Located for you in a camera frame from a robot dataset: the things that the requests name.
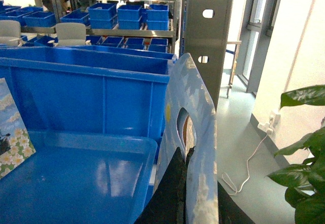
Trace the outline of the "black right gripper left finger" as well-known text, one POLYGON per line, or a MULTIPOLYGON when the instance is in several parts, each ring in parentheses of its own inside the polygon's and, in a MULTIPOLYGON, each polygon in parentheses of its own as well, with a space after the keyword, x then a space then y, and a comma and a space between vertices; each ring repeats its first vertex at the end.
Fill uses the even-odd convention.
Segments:
POLYGON ((176 148, 170 163, 135 223, 186 223, 187 166, 180 148, 176 148))

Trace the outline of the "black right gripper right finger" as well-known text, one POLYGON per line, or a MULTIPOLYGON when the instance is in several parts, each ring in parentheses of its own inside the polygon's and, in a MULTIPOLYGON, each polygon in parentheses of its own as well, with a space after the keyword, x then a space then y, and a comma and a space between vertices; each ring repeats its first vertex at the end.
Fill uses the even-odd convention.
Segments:
POLYGON ((217 162, 197 155, 197 147, 186 156, 187 223, 253 223, 225 191, 217 178, 217 162))

